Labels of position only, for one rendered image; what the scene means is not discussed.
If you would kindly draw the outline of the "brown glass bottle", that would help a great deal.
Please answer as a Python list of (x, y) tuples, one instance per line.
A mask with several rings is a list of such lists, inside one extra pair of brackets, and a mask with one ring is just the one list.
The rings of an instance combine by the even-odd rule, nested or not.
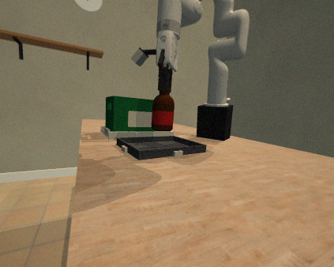
[(175, 102), (167, 91), (159, 91), (159, 95), (152, 103), (152, 129), (168, 132), (173, 130)]

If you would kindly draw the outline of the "dark green crate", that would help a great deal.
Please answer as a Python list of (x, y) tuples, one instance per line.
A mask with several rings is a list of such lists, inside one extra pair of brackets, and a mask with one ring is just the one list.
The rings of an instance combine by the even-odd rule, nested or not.
[(106, 97), (106, 125), (110, 132), (146, 132), (152, 129), (153, 100)]

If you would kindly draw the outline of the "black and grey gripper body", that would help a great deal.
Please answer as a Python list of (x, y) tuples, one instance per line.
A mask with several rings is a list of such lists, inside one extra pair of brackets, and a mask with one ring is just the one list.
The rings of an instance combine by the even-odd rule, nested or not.
[(157, 46), (156, 46), (156, 65), (158, 65), (159, 56), (162, 49), (165, 49), (165, 59), (163, 66), (169, 65), (169, 70), (177, 71), (178, 66), (178, 40), (180, 39), (179, 33), (172, 30), (161, 30), (156, 33)]

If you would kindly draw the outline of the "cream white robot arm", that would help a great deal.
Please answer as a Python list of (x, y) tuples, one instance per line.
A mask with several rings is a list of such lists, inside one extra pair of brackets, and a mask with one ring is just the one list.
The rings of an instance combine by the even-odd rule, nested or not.
[[(180, 35), (182, 27), (195, 24), (201, 19), (202, 0), (158, 0), (157, 29), (172, 30)], [(213, 0), (215, 5), (213, 35), (216, 38), (235, 36), (212, 43), (208, 48), (209, 75), (208, 100), (205, 106), (227, 107), (228, 68), (226, 61), (238, 60), (246, 53), (249, 31), (249, 14), (245, 9), (236, 10), (234, 0)], [(140, 47), (131, 58), (141, 66), (148, 55), (156, 55), (156, 49), (142, 50)], [(226, 98), (226, 100), (225, 100)]]

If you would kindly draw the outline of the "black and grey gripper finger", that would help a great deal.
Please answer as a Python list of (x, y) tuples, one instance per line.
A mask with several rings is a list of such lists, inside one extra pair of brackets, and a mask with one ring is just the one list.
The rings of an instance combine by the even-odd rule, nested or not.
[(171, 92), (171, 81), (172, 81), (172, 68), (170, 70), (168, 70), (168, 75), (166, 78), (168, 78), (168, 84), (169, 84), (169, 87), (170, 87), (170, 92)]
[[(162, 49), (160, 56), (159, 56), (159, 61), (158, 61), (158, 67), (159, 67), (159, 80), (158, 80), (158, 91), (167, 91), (168, 90), (168, 68), (169, 65), (163, 66), (163, 62), (165, 59), (164, 56), (165, 50)], [(166, 70), (166, 71), (165, 71)]]

